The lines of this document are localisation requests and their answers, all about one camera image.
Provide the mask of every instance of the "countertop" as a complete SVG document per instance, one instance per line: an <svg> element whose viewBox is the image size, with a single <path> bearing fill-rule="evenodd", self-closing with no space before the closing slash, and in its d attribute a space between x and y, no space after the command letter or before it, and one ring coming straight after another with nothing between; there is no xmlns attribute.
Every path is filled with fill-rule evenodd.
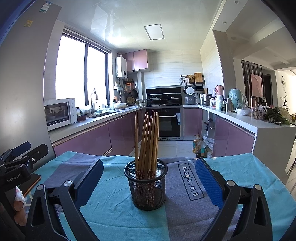
<svg viewBox="0 0 296 241"><path fill-rule="evenodd" d="M254 134L257 134L258 129L266 129L266 128L287 128L287 127L291 127L291 128L296 128L296 126L294 125L276 125L276 124L272 124L269 122L265 122L262 120L253 120L251 119L250 116L244 116L244 115L238 115L236 113L231 113L231 112L225 112L225 111L220 111L220 110L216 110L216 108L212 108L209 106L204 106L204 105L184 105L184 108L201 108L203 110L209 111L215 115L221 116L224 119L227 119L231 122L233 122L234 124L241 126L247 130L249 130L250 132L253 132Z"/></svg>
<svg viewBox="0 0 296 241"><path fill-rule="evenodd" d="M142 107L134 107L134 106L127 107L125 110L121 110L116 113L111 113L109 115L105 115L101 117L87 118L85 121L75 122L74 124L70 124L67 126L63 126L63 127L51 130L49 131L49 137L50 137L51 143L54 143L58 140L61 140L79 131L83 131L87 128L99 125L101 123L121 117L123 115L129 114L131 112L134 112L140 109L142 109Z"/></svg>

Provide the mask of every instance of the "oven handle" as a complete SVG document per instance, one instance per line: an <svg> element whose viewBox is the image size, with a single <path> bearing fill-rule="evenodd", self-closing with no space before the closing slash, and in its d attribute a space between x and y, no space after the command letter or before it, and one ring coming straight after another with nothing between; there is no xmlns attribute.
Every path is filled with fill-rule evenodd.
<svg viewBox="0 0 296 241"><path fill-rule="evenodd" d="M172 115L172 116L160 116L159 118L164 118L164 117L172 117L172 118L177 118L176 115Z"/></svg>

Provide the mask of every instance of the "ceiling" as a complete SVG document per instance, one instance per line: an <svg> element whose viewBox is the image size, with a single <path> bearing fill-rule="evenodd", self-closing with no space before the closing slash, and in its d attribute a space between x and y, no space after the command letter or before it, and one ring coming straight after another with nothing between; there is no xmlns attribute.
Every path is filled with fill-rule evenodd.
<svg viewBox="0 0 296 241"><path fill-rule="evenodd" d="M279 23L282 24L277 15L262 1L249 0L226 31L234 56L247 46L254 49L250 51L251 57L263 60L274 69L293 63L296 69L296 43L283 24L278 27ZM254 36L268 31L269 35L255 45Z"/></svg>
<svg viewBox="0 0 296 241"><path fill-rule="evenodd" d="M51 0L58 20L121 53L200 50L221 0ZM150 40L144 26L161 24L164 38Z"/></svg>

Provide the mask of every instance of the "water heater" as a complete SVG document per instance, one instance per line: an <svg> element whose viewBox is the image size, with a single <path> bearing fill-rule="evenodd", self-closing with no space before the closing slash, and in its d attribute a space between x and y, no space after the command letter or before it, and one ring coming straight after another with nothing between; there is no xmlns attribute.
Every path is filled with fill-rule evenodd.
<svg viewBox="0 0 296 241"><path fill-rule="evenodd" d="M128 78L126 59L121 56L116 58L116 77L122 79Z"/></svg>

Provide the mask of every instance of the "floor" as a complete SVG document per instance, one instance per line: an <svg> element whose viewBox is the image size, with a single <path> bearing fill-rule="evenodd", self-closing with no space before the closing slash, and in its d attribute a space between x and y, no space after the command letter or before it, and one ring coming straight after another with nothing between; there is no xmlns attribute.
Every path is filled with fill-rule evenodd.
<svg viewBox="0 0 296 241"><path fill-rule="evenodd" d="M195 157L192 152L192 141L159 141L158 142L158 157ZM289 171L296 158L296 140L290 160L286 167L286 172ZM289 176L286 187L296 200L296 165Z"/></svg>

